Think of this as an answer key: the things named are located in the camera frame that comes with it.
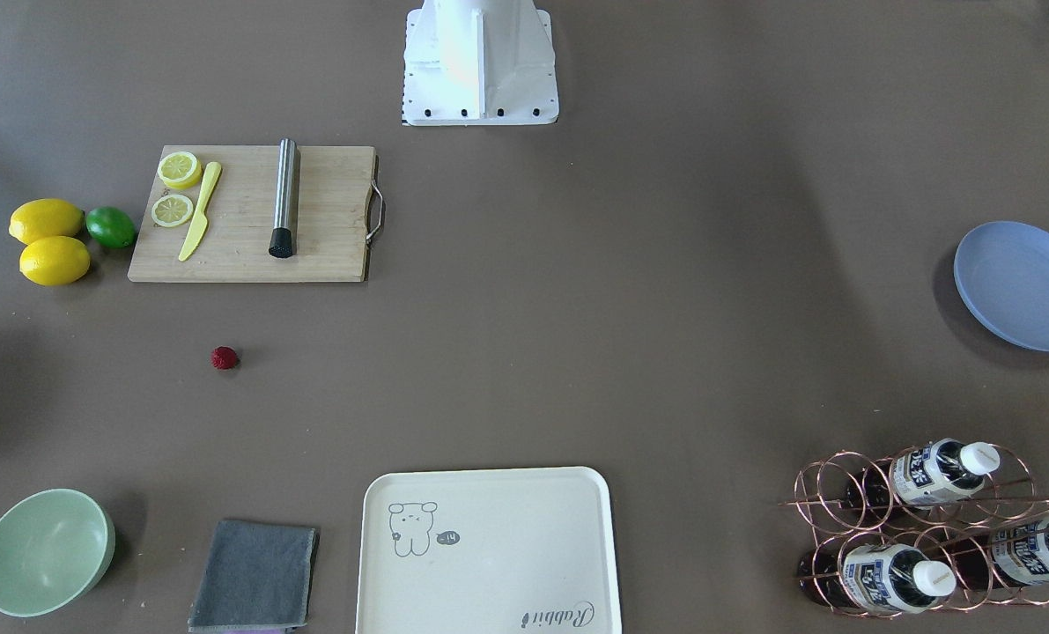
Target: plate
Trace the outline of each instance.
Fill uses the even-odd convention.
[[[1049,353],[1049,233],[988,221],[955,252],[955,284],[970,313],[1012,344]]]
[[[358,634],[619,634],[609,493],[587,467],[388,473],[364,496]]]

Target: cloth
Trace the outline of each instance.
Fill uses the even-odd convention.
[[[309,610],[316,530],[222,521],[215,527],[189,631],[285,631]]]

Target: bottle label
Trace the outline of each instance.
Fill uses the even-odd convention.
[[[1010,530],[999,530],[990,548],[998,567],[1027,585],[1049,583],[1049,550],[1045,534],[1049,517]]]
[[[907,548],[901,544],[860,546],[845,554],[841,566],[841,582],[855,604],[870,614],[881,616],[894,615],[898,611],[906,613],[923,611],[898,597],[892,578],[887,575],[893,557]]]
[[[951,439],[946,438],[922,449],[916,449],[896,458],[893,463],[891,473],[893,490],[907,505],[929,509],[944,502],[962,500],[976,491],[976,489],[960,489],[940,470],[936,456],[944,442],[951,442]]]

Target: wooden cutting board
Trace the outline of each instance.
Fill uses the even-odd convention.
[[[199,186],[171,191],[153,175],[129,279],[132,281],[363,281],[367,258],[367,208],[376,148],[299,147],[296,254],[270,255],[277,145],[166,145],[160,157],[186,150],[202,165],[222,164],[222,175],[207,206],[207,232],[187,261],[178,250],[190,223],[163,228],[152,206],[178,193],[191,202]]]

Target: yellow knife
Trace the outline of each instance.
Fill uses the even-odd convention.
[[[202,234],[207,233],[207,200],[211,199],[211,192],[215,191],[215,184],[218,183],[218,175],[222,173],[222,165],[217,162],[209,162],[202,168],[202,185],[199,185],[199,200],[195,204],[195,213],[191,216],[191,226],[187,228],[187,237],[184,237],[184,246],[178,250],[178,260],[186,261],[199,246]]]

